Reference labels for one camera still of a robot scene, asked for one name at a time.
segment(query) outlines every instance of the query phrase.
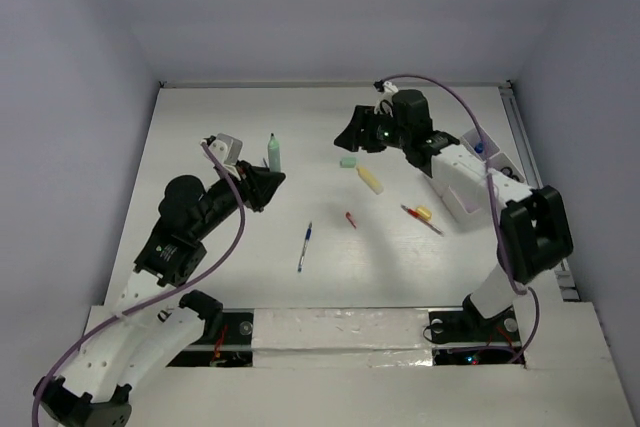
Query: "blue pen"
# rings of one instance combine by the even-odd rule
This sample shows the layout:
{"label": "blue pen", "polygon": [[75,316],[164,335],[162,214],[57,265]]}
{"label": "blue pen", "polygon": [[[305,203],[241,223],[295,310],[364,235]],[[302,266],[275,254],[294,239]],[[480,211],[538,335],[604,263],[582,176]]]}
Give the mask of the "blue pen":
{"label": "blue pen", "polygon": [[304,263],[304,254],[307,253],[307,245],[309,245],[309,239],[311,238],[312,227],[313,227],[313,223],[309,222],[309,227],[307,228],[307,235],[305,235],[304,244],[302,244],[302,254],[300,254],[300,262],[298,262],[298,272],[302,272],[302,264]]}

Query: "table surface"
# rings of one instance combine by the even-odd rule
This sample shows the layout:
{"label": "table surface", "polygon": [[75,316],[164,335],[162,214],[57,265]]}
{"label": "table surface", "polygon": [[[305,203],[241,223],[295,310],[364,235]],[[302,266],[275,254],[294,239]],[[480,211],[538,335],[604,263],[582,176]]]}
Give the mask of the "table surface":
{"label": "table surface", "polygon": [[[434,126],[460,136],[471,121],[449,94],[421,88]],[[496,87],[463,87],[462,97],[485,130],[520,167],[513,135]],[[241,158],[261,164],[269,134],[280,141],[287,179],[264,212],[247,212],[239,248],[198,287],[227,308],[407,307],[460,305],[496,262],[495,236],[487,222],[463,228],[402,152],[356,154],[384,185],[376,196],[354,169],[350,155],[333,145],[356,104],[372,105],[373,88],[163,89],[140,163],[107,303],[131,273],[133,260],[158,218],[165,185],[193,174],[217,180],[199,140],[227,133],[244,143]],[[409,217],[400,204],[426,205],[445,231],[439,237]],[[357,230],[345,219],[349,211]],[[236,212],[204,241],[211,265],[236,234]],[[296,267],[305,231],[313,234],[302,273]]]}
{"label": "table surface", "polygon": [[[498,90],[458,90],[485,130],[520,166]],[[454,135],[471,128],[453,99],[434,88],[423,91],[437,128]],[[227,308],[300,311],[256,312],[258,354],[281,351],[283,356],[263,356],[257,366],[244,369],[164,369],[148,389],[135,393],[131,426],[169,427],[186,422],[242,427],[506,427],[516,419],[522,427],[632,427],[593,307],[563,303],[553,272],[533,282],[541,298],[542,321],[527,350],[526,369],[419,366],[429,365],[430,356],[425,356],[429,345],[419,342],[424,313],[415,309],[404,314],[401,309],[354,312],[365,319],[387,315],[393,325],[370,330],[357,326],[346,337],[338,329],[344,330],[340,316],[305,310],[459,305],[495,264],[490,225],[473,229],[456,225],[400,152],[358,154],[384,184],[380,196],[353,170],[338,167],[345,153],[332,145],[333,138],[345,127],[355,104],[375,100],[376,93],[366,88],[160,92],[107,306],[92,309],[89,327],[110,315],[108,305],[126,283],[133,259],[157,220],[157,204],[166,183],[181,174],[197,175],[205,183],[216,180],[198,141],[218,132],[242,139],[242,158],[252,163],[260,163],[269,133],[275,132],[287,180],[264,213],[248,213],[241,248],[199,288]],[[400,210],[401,202],[431,208],[446,236],[440,238],[409,218]],[[357,230],[344,219],[347,210],[356,218]],[[313,237],[304,271],[298,274],[296,264],[309,220],[314,222]],[[237,221],[235,214],[206,239],[205,264],[227,248]],[[531,299],[519,298],[514,307],[521,335],[527,338],[533,325]],[[309,316],[314,315],[322,318],[313,323]],[[307,320],[302,324],[286,320],[292,316]],[[335,325],[330,317],[336,319]],[[269,322],[261,326],[260,319]],[[274,323],[277,319],[284,321]],[[372,320],[374,327],[379,327],[379,320]],[[303,335],[303,325],[321,325],[324,330],[312,328]],[[365,334],[367,349],[363,350]],[[371,368],[372,362],[382,365],[385,361],[369,354],[383,355],[390,346],[403,356],[395,365],[405,365],[408,356],[412,366]]]}

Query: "white wall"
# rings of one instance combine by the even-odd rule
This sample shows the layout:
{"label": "white wall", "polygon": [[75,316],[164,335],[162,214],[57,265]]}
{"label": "white wall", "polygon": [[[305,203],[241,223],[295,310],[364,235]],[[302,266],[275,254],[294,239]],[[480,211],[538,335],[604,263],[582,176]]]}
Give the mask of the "white wall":
{"label": "white wall", "polygon": [[640,0],[567,0],[516,93],[543,180],[564,196],[580,293],[640,420],[639,74]]}
{"label": "white wall", "polygon": [[157,92],[114,5],[0,0],[2,425],[29,423],[113,265]]}
{"label": "white wall", "polygon": [[561,0],[120,0],[163,80],[503,81]]}

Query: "green eraser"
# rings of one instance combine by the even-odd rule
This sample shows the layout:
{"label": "green eraser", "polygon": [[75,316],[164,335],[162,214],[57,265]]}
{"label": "green eraser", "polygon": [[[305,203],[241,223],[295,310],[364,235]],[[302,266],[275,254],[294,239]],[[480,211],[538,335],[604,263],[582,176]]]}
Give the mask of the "green eraser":
{"label": "green eraser", "polygon": [[343,157],[340,159],[340,167],[345,169],[353,169],[356,166],[355,157]]}

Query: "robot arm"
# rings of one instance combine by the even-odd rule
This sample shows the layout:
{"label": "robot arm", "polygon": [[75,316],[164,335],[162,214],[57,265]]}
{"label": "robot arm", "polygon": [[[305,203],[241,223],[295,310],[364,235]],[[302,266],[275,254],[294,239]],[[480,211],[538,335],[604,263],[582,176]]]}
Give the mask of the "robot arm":
{"label": "robot arm", "polygon": [[[285,175],[238,160],[238,139],[219,134],[204,142],[231,175],[244,205],[261,212]],[[160,218],[113,311],[126,312],[186,284],[206,255],[202,240],[237,208],[224,179],[209,189],[190,175],[169,182]],[[171,315],[163,317],[162,311]],[[222,304],[197,290],[142,308],[85,342],[44,387],[41,405],[67,427],[124,426],[130,396],[203,333],[215,335],[221,316]]]}
{"label": "robot arm", "polygon": [[[388,109],[356,106],[347,128],[334,145],[357,152],[401,149],[407,161],[432,179],[451,185],[464,198],[490,212],[484,163],[452,135],[433,129],[424,95],[413,89],[396,90],[385,83],[383,100]],[[501,259],[485,282],[463,301],[468,328],[493,322],[508,309],[516,293],[504,270],[512,269],[517,287],[554,268],[573,251],[569,226],[558,191],[534,189],[495,169],[489,169],[499,209],[500,231],[508,259]]]}

